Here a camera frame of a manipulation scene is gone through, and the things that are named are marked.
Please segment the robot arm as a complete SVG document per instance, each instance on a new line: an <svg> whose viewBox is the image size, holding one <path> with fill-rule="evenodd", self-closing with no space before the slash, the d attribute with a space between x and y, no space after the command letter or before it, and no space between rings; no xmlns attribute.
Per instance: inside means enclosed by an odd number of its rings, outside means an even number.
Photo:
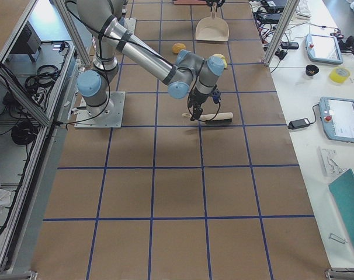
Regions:
<svg viewBox="0 0 354 280"><path fill-rule="evenodd" d="M133 62L156 77L168 88L174 99L187 99L192 121L218 121L223 114L216 111L205 115L202 105L211 98L221 104L217 81L224 72L224 61L215 56L203 58L191 51L178 52L175 63L167 61L120 22L122 1L75 1L76 11L71 11L92 34L96 43L99 64L108 69L114 52Z"/></svg>

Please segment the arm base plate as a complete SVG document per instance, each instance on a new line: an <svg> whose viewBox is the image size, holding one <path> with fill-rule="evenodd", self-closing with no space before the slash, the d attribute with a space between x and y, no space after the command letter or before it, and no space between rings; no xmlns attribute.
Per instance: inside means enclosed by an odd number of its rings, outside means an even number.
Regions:
<svg viewBox="0 0 354 280"><path fill-rule="evenodd" d="M84 109L78 111L74 127L77 129L121 128L125 98L125 92L111 92L108 105L105 103L94 108L88 107L82 97L80 106L84 106Z"/></svg>

